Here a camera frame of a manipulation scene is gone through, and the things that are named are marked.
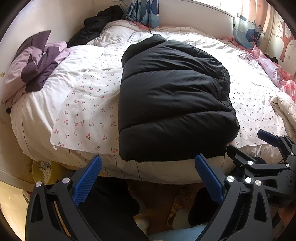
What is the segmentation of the black puffer jacket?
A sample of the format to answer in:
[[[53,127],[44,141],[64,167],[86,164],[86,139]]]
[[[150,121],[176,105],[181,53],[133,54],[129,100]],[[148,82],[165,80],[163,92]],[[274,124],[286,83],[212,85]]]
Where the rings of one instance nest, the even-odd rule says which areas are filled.
[[[223,156],[239,133],[222,63],[187,43],[153,35],[121,59],[119,155],[168,162]]]

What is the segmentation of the purple and lilac clothes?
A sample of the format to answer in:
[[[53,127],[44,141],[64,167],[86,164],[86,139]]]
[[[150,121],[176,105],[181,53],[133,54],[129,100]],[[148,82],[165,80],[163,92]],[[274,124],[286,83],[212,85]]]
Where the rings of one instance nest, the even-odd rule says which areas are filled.
[[[12,105],[23,94],[41,90],[55,68],[69,56],[65,41],[48,43],[50,33],[39,32],[20,45],[4,79],[1,102]]]

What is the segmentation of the cream quilted comforter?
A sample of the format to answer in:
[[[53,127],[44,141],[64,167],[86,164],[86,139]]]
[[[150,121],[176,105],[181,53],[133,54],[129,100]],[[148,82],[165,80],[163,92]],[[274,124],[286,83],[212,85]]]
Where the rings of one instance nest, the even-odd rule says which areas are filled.
[[[295,102],[285,92],[279,92],[270,99],[273,110],[282,118],[285,131],[295,142],[296,136],[296,108]]]

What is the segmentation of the pink floral pillow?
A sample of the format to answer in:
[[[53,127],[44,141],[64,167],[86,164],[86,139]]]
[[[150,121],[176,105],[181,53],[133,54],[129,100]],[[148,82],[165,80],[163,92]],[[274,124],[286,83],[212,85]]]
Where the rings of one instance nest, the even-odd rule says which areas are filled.
[[[250,61],[256,61],[266,72],[274,85],[278,87],[280,91],[285,92],[288,96],[290,96],[295,102],[295,79],[292,74],[284,71],[279,64],[267,57],[256,45],[254,45],[253,49],[250,50],[240,45],[234,37],[226,37],[223,40],[246,51],[246,58]]]

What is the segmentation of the cherry print bed sheet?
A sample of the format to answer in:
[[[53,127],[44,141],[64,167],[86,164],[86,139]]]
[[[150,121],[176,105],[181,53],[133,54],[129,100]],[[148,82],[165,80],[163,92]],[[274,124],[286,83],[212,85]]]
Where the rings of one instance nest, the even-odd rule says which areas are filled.
[[[259,65],[251,64],[244,52],[191,28],[159,29],[167,40],[177,40],[200,48],[217,58],[230,74],[230,100],[240,131],[236,147],[258,146],[258,130],[284,135],[282,119],[270,104],[278,93]],[[101,57],[76,82],[65,99],[53,126],[50,141],[62,148],[116,154],[119,148],[118,99],[122,76],[121,56],[129,45],[150,37],[149,32],[127,28],[106,30],[98,41]]]

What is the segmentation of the blue cartoon curtain left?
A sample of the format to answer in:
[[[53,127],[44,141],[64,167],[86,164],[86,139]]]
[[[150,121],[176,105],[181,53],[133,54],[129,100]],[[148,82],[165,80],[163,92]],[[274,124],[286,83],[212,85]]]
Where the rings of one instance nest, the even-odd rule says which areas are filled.
[[[126,9],[126,18],[149,28],[158,28],[159,0],[131,1]]]

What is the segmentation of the black garment by wall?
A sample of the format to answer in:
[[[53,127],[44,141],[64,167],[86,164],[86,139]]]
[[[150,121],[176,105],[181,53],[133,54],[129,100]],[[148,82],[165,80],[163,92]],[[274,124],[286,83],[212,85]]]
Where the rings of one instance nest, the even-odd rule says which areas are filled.
[[[108,23],[120,20],[122,16],[123,11],[121,7],[114,5],[98,12],[96,16],[86,18],[84,20],[84,27],[68,41],[67,47],[87,44],[96,37],[99,37]]]

